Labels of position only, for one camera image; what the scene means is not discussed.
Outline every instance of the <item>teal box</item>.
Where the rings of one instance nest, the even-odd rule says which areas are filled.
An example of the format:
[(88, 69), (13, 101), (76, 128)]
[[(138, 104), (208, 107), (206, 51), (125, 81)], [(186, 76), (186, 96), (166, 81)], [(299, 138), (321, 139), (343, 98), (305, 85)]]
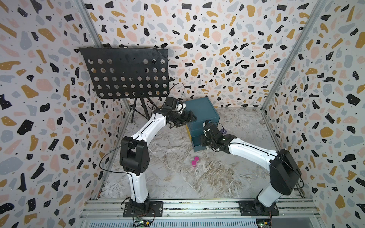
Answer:
[(192, 111), (197, 118), (197, 120), (187, 123), (187, 131), (191, 138), (193, 149), (194, 151), (205, 150), (206, 147), (200, 146), (200, 136), (204, 134), (203, 123), (206, 120), (218, 123), (219, 114), (207, 97), (185, 101), (185, 104), (185, 110)]

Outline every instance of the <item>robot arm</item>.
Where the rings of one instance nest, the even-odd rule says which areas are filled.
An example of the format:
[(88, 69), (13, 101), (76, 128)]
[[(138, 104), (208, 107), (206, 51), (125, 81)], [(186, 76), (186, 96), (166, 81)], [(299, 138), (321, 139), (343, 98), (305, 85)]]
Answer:
[(186, 105), (172, 97), (166, 97), (161, 108), (154, 110), (148, 122), (131, 137), (122, 139), (119, 163), (131, 185), (131, 204), (138, 210), (146, 212), (149, 209), (149, 193), (146, 188), (145, 171), (150, 163), (148, 145), (157, 132), (167, 123), (172, 127), (180, 127), (190, 121), (195, 121), (196, 116), (184, 110)]
[(262, 166), (270, 172), (270, 183), (261, 190), (254, 200), (258, 214), (267, 212), (269, 207), (282, 195), (290, 195), (293, 191), (301, 171), (287, 150), (267, 150), (247, 143), (234, 135), (223, 135), (214, 123), (209, 120), (203, 127), (201, 145), (209, 146), (216, 152), (241, 156)]

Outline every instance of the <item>marble floor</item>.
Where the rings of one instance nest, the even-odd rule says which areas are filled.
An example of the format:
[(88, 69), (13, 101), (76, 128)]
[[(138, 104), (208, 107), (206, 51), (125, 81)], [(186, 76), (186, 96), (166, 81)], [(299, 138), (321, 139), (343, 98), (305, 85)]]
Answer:
[[(220, 123), (228, 133), (263, 148), (275, 150), (259, 110), (217, 109)], [(138, 131), (147, 120), (136, 113), (125, 136)], [(194, 152), (185, 126), (165, 126), (149, 145), (150, 165), (146, 173), (151, 198), (255, 198), (270, 181), (269, 172), (242, 157), (211, 149)], [(198, 165), (191, 161), (199, 156)], [(123, 171), (119, 152), (112, 170)], [(126, 174), (110, 173), (100, 198), (131, 195)]]

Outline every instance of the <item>metal vent grille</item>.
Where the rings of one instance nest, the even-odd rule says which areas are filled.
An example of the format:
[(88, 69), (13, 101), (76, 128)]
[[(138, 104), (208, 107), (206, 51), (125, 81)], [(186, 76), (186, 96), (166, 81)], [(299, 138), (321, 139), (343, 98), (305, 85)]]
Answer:
[[(89, 228), (123, 228), (133, 227), (133, 223), (123, 220), (92, 220)], [(184, 227), (184, 228), (257, 228), (256, 219), (163, 219), (155, 220), (150, 227)]]

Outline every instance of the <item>terrazzo patterned wall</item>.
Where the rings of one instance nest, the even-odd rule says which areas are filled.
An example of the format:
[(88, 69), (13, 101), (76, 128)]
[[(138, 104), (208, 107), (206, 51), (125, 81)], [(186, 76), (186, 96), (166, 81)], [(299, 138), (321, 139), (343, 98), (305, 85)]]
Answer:
[(0, 227), (76, 227), (125, 110), (93, 92), (71, 1), (1, 0), (0, 15)]
[(328, 1), (265, 113), (327, 227), (365, 227), (365, 1)]
[(104, 47), (168, 49), (170, 87), (182, 82), (184, 101), (260, 107), (317, 1), (84, 2)]

